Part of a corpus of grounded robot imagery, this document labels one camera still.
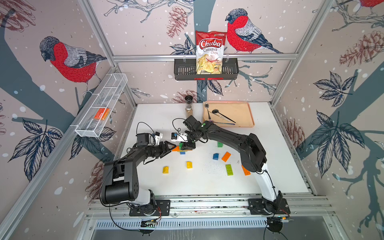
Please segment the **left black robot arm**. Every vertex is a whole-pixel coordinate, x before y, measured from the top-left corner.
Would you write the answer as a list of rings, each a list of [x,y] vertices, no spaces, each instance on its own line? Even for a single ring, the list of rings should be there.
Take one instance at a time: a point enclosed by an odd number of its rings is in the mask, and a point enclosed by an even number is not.
[[[100,201],[105,207],[127,204],[147,216],[159,207],[153,191],[140,188],[137,166],[147,158],[161,159],[177,146],[168,141],[150,146],[136,143],[122,158],[105,164]]]

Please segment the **orange brick front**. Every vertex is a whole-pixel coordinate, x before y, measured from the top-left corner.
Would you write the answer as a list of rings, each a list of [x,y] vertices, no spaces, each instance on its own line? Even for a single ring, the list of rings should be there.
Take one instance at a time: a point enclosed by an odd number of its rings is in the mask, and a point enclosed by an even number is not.
[[[179,146],[177,146],[176,148],[172,149],[173,152],[179,152],[180,151],[180,148]]]

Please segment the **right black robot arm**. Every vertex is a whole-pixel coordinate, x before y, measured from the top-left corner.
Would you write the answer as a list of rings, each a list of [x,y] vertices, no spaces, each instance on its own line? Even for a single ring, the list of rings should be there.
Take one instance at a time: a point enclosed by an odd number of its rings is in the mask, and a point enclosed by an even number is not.
[[[262,191],[261,203],[250,207],[250,210],[260,215],[274,215],[281,210],[283,195],[273,184],[267,166],[267,153],[255,134],[237,134],[209,121],[201,123],[193,116],[184,120],[183,124],[189,130],[189,140],[217,141],[240,153],[242,166],[255,176]]]

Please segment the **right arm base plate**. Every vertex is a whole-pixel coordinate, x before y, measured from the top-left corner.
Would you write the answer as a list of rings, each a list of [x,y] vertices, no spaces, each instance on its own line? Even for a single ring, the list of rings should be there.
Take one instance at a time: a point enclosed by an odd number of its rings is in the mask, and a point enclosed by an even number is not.
[[[261,199],[248,199],[248,210],[251,215],[290,215],[291,210],[289,208],[286,199],[276,199],[274,202]]]

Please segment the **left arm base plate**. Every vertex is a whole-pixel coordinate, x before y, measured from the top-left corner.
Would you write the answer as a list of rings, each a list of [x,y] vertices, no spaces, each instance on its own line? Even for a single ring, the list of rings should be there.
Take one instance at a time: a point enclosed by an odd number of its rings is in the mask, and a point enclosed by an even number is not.
[[[147,205],[130,205],[130,217],[160,217],[169,216],[171,201],[170,200],[155,200]]]

